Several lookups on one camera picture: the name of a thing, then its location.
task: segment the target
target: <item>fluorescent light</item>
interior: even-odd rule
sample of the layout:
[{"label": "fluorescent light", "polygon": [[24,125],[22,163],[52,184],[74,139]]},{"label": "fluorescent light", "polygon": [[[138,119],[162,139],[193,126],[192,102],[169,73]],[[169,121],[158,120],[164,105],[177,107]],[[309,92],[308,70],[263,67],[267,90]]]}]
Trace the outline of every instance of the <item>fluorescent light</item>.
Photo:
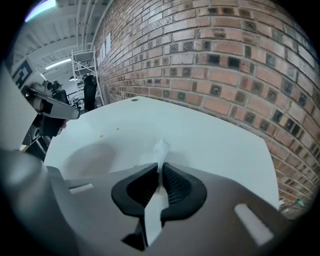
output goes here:
[{"label": "fluorescent light", "polygon": [[48,69],[51,69],[51,68],[53,68],[53,67],[55,67],[55,66],[58,66],[58,65],[60,65],[60,64],[62,64],[62,63],[66,63],[66,62],[70,62],[70,61],[71,61],[71,59],[70,59],[70,58],[67,58],[67,59],[65,59],[65,60],[61,60],[61,61],[59,61],[59,62],[57,62],[57,63],[54,63],[54,64],[52,64],[52,65],[50,65],[50,66],[47,66],[45,69],[48,70]]},{"label": "fluorescent light", "polygon": [[30,11],[27,17],[24,19],[25,22],[30,21],[34,16],[56,6],[56,0],[45,0],[39,3],[36,7]]}]

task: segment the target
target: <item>scaffolding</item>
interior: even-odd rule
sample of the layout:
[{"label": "scaffolding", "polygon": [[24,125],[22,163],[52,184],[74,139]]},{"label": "scaffolding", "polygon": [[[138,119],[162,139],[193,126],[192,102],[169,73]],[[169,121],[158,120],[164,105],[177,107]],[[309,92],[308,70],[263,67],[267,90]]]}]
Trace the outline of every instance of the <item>scaffolding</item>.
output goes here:
[{"label": "scaffolding", "polygon": [[95,98],[97,101],[97,107],[101,107],[105,105],[104,98],[101,93],[101,87],[98,79],[97,73],[97,62],[96,62],[96,48],[93,49],[86,49],[86,50],[79,50],[71,52],[71,60],[72,60],[72,70],[73,70],[73,77],[74,82],[77,87],[77,100],[84,99],[84,91],[81,89],[84,86],[84,75],[94,75],[96,77],[97,82],[97,91],[95,94]]}]

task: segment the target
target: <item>ceiling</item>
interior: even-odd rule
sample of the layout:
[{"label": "ceiling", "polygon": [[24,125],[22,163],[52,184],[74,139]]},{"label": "ceiling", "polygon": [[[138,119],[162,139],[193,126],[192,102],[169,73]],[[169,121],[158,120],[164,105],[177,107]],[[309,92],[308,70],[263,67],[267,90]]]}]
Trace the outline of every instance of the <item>ceiling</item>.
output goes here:
[{"label": "ceiling", "polygon": [[110,0],[56,0],[56,6],[25,22],[13,48],[13,71],[28,56],[48,80],[72,72],[72,50],[89,49]]}]

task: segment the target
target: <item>white table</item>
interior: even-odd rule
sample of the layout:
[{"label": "white table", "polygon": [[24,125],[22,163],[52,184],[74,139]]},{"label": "white table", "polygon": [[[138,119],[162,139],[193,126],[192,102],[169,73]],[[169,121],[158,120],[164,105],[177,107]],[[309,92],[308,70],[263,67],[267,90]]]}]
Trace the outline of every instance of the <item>white table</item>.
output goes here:
[{"label": "white table", "polygon": [[276,174],[263,139],[210,115],[140,96],[70,120],[52,139],[44,163],[65,179],[121,171],[156,162],[153,148],[162,138],[170,143],[166,162],[233,179],[278,209]]}]

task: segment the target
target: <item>white metal frame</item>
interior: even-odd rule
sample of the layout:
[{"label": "white metal frame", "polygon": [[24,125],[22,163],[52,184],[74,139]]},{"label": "white metal frame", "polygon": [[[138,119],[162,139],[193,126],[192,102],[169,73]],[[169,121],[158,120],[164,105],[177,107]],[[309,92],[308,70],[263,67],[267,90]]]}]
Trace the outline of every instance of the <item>white metal frame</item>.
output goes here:
[{"label": "white metal frame", "polygon": [[81,91],[78,87],[78,83],[76,78],[81,79],[83,82],[82,75],[92,73],[96,77],[97,82],[97,92],[95,96],[99,96],[101,100],[102,106],[105,105],[104,98],[101,93],[101,87],[98,79],[98,72],[97,72],[97,62],[96,62],[96,48],[93,49],[84,49],[79,51],[71,51],[71,61],[72,61],[72,71],[75,85],[78,90],[78,98],[81,99]]}]

